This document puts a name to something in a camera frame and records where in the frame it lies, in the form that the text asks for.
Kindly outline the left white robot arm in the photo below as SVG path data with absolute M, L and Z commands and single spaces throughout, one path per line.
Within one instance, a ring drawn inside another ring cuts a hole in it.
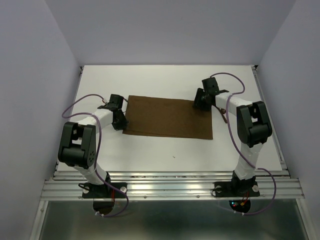
M 102 129 L 112 126 L 115 131 L 123 131 L 128 121 L 122 110 L 127 100 L 118 94 L 111 94 L 106 100 L 98 94 L 81 97 L 99 97 L 103 105 L 94 113 L 83 112 L 84 119 L 63 125 L 58 161 L 77 170 L 87 182 L 94 185 L 94 191 L 100 197 L 111 193 L 110 175 L 98 164 L 98 154 L 102 143 Z

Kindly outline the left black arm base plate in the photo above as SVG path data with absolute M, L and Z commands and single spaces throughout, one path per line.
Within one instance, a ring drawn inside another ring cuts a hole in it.
M 103 185 L 94 185 L 91 183 L 79 183 L 78 186 L 82 189 L 82 198 L 83 199 L 124 199 L 125 196 L 114 190 L 113 188 L 110 188 Z

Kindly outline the brown cloth napkin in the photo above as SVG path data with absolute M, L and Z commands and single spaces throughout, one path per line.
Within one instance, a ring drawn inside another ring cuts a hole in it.
M 123 134 L 147 137 L 213 139 L 212 113 L 193 101 L 130 95 Z

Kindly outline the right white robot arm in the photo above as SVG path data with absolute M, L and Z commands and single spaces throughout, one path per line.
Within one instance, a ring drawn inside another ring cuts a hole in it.
M 255 185 L 255 169 L 263 145 L 272 135 L 271 121 L 262 101 L 248 101 L 236 97 L 236 93 L 220 90 L 215 77 L 202 80 L 202 88 L 196 91 L 193 107 L 208 111 L 211 107 L 225 110 L 236 117 L 237 136 L 241 142 L 238 163 L 230 182 L 231 192 L 242 195 L 248 187 Z

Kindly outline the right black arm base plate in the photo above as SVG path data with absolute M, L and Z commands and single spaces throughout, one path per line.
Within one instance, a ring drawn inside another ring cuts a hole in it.
M 253 187 L 258 183 L 235 183 L 231 181 L 218 181 L 214 183 L 214 193 L 217 198 L 237 198 L 244 197 L 249 193 L 249 197 L 259 197 L 260 191 L 254 191 Z

